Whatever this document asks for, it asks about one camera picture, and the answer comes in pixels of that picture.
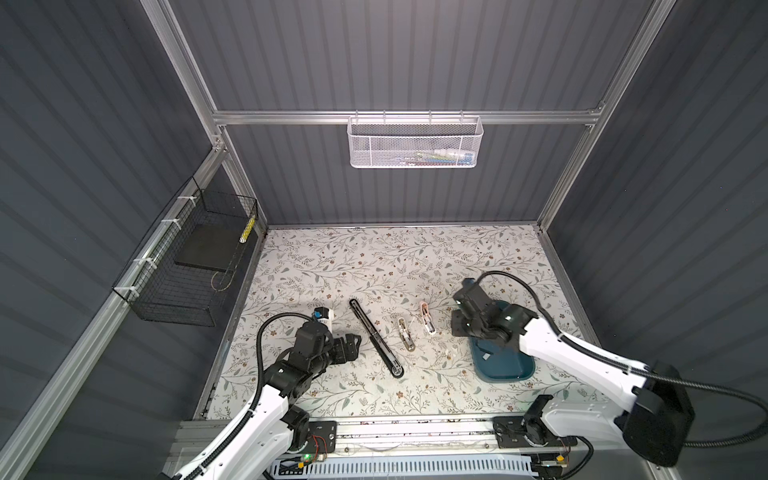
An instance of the floral tablecloth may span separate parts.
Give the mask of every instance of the floral tablecloth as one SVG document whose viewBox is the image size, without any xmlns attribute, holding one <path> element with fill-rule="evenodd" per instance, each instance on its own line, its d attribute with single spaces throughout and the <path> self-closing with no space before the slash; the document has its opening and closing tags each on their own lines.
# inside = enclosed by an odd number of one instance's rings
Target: floral tablecloth
<svg viewBox="0 0 768 480">
<path fill-rule="evenodd" d="M 297 405 L 313 416 L 520 412 L 547 393 L 568 402 L 601 398 L 594 388 L 536 359 L 524 382 L 486 383 L 475 374 L 468 339 L 450 334 L 451 295 L 467 276 L 507 270 L 530 283 L 558 325 L 581 336 L 533 227 L 417 227 L 271 230 L 208 413 L 229 419 L 256 385 L 256 334 L 275 313 L 336 313 L 334 336 L 363 337 L 360 357 L 330 366 Z M 483 281 L 488 294 L 535 310 L 532 299 L 504 277 Z M 357 298 L 399 357 L 406 374 L 394 379 L 349 310 Z M 416 319 L 429 304 L 438 333 Z M 400 340 L 396 320 L 411 323 L 416 350 Z M 279 319 L 263 338 L 265 365 L 293 345 L 300 319 Z"/>
</svg>

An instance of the gray corrugated wall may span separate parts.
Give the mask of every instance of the gray corrugated wall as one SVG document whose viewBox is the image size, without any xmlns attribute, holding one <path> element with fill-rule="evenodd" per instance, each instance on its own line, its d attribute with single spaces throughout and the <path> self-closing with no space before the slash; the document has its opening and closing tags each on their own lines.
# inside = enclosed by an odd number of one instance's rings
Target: gray corrugated wall
<svg viewBox="0 0 768 480">
<path fill-rule="evenodd" d="M 648 0 L 171 2 L 221 110 L 594 108 Z M 230 126 L 269 223 L 535 220 L 582 127 L 485 126 L 478 166 L 356 170 L 343 127 Z"/>
<path fill-rule="evenodd" d="M 550 235 L 604 347 L 768 398 L 768 3 L 677 4 Z M 762 418 L 691 396 L 693 438 Z M 679 467 L 756 478 L 766 450 Z"/>
<path fill-rule="evenodd" d="M 0 3 L 0 84 L 2 445 L 210 144 L 138 2 Z M 129 316 L 35 472 L 154 474 L 217 336 Z"/>
<path fill-rule="evenodd" d="M 343 126 L 229 126 L 270 224 L 536 220 L 580 125 L 489 125 L 475 168 L 360 169 Z"/>
</svg>

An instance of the black flat board in basket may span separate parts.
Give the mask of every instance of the black flat board in basket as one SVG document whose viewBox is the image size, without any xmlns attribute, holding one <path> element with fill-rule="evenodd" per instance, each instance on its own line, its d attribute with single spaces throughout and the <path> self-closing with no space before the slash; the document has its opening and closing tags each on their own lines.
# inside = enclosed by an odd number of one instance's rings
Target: black flat board in basket
<svg viewBox="0 0 768 480">
<path fill-rule="evenodd" d="M 114 291 L 144 320 L 227 322 L 258 240 L 255 231 L 245 243 L 240 236 L 256 214 L 252 197 L 198 190 L 169 222 L 149 255 L 152 261 L 141 264 L 135 291 Z"/>
</svg>

